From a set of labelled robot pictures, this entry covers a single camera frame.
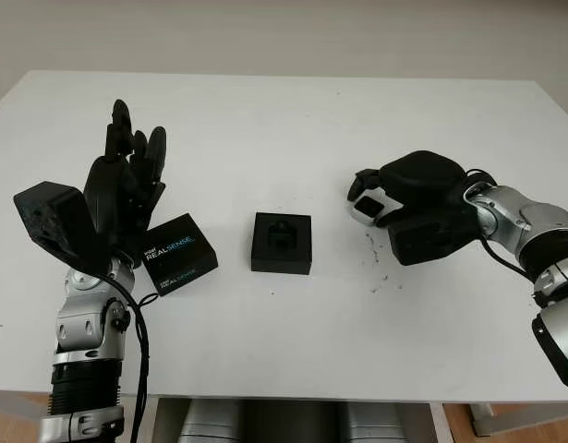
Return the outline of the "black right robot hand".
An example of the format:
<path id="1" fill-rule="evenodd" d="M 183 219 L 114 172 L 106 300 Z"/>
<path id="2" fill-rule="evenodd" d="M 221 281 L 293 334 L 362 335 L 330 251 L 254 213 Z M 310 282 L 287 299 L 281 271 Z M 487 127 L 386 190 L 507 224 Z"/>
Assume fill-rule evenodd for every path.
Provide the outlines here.
<path id="1" fill-rule="evenodd" d="M 354 202 L 367 190 L 380 188 L 401 204 L 376 221 L 378 227 L 416 217 L 444 204 L 449 192 L 466 178 L 458 163 L 440 154 L 417 150 L 383 165 L 356 173 L 347 200 Z"/>

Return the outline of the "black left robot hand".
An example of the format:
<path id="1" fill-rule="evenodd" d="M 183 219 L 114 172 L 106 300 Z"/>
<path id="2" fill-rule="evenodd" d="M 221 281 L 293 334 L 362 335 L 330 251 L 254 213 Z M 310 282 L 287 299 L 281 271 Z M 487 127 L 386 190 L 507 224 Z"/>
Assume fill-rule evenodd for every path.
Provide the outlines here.
<path id="1" fill-rule="evenodd" d="M 132 269 L 141 265 L 143 237 L 165 189 L 165 156 L 165 129 L 157 126 L 148 136 L 133 131 L 127 104 L 116 100 L 104 154 L 91 166 L 84 197 L 95 231 Z"/>

